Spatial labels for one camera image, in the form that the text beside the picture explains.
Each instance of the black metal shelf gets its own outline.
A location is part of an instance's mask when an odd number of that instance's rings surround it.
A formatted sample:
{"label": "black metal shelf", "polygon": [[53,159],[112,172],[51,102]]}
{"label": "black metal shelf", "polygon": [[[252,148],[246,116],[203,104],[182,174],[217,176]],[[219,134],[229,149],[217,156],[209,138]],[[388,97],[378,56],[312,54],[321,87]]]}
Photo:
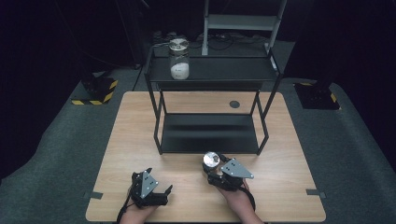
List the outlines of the black metal shelf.
{"label": "black metal shelf", "polygon": [[257,153],[250,115],[167,114],[163,122],[163,152]]}
{"label": "black metal shelf", "polygon": [[[247,153],[260,155],[268,140],[265,116],[273,101],[281,74],[277,74],[268,57],[190,56],[190,75],[174,80],[167,57],[156,57],[151,49],[144,69],[148,91],[156,116],[154,139],[160,154],[163,153]],[[264,82],[274,82],[264,110],[260,102],[260,89]],[[160,92],[157,103],[152,84]],[[163,91],[255,91],[248,114],[168,113]],[[258,110],[262,119],[264,138],[260,145],[252,119]],[[164,113],[160,132],[161,113]]]}

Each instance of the human hand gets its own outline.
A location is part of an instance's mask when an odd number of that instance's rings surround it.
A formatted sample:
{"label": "human hand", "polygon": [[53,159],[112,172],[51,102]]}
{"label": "human hand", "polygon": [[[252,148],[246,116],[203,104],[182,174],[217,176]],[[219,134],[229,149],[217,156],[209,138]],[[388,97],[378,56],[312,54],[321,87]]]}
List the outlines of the human hand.
{"label": "human hand", "polygon": [[[246,179],[244,179],[244,184],[242,185],[242,187],[249,190]],[[231,210],[233,210],[236,215],[241,219],[242,223],[262,223],[260,218],[256,215],[253,206],[251,205],[250,199],[244,191],[228,191],[220,188],[217,189],[224,196]]]}
{"label": "human hand", "polygon": [[143,224],[159,207],[159,205],[156,205],[138,208],[131,199],[129,199],[128,205],[120,220],[120,224]]}

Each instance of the black tripod base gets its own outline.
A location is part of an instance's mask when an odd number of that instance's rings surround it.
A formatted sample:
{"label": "black tripod base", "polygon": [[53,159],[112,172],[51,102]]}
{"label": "black tripod base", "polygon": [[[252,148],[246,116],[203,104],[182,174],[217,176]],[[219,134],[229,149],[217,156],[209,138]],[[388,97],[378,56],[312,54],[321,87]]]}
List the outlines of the black tripod base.
{"label": "black tripod base", "polygon": [[338,110],[340,105],[329,89],[320,90],[310,83],[294,83],[304,109]]}
{"label": "black tripod base", "polygon": [[103,105],[113,96],[118,81],[111,77],[100,77],[95,80],[95,88],[87,90],[80,81],[71,95],[73,105]]}

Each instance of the wooden table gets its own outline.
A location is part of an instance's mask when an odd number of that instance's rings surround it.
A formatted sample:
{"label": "wooden table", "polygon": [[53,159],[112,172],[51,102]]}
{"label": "wooden table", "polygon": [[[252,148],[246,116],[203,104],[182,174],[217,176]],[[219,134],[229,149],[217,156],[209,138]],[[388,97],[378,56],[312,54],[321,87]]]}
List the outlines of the wooden table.
{"label": "wooden table", "polygon": [[[204,108],[203,112],[222,113],[246,112],[253,96],[254,92],[184,91],[167,92],[165,97],[168,110],[196,112]],[[261,93],[262,104],[268,96],[269,93]],[[241,106],[230,108],[233,100]],[[257,114],[253,117],[255,122],[260,120]],[[93,189],[103,193],[103,197],[91,198],[86,218],[115,221],[132,184],[132,173],[152,167],[151,174],[159,181],[154,192],[174,187],[168,205],[160,207],[148,222],[239,222],[216,188],[207,184],[202,169],[204,153],[160,155],[153,140],[154,121],[148,92],[124,94]],[[316,186],[280,93],[276,94],[266,122],[269,140],[260,156],[226,154],[236,157],[255,175],[247,183],[256,200],[256,213],[266,222],[323,221],[326,214],[319,196],[306,193]],[[262,137],[260,128],[257,137]]]}

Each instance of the circular hole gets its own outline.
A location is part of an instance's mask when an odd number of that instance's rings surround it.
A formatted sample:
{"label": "circular hole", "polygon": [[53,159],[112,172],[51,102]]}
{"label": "circular hole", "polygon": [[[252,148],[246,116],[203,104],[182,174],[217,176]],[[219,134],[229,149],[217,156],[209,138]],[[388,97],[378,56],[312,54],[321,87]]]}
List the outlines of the circular hole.
{"label": "circular hole", "polygon": [[230,102],[230,107],[232,107],[232,108],[238,108],[239,106],[240,106],[240,104],[237,101],[231,101]]}

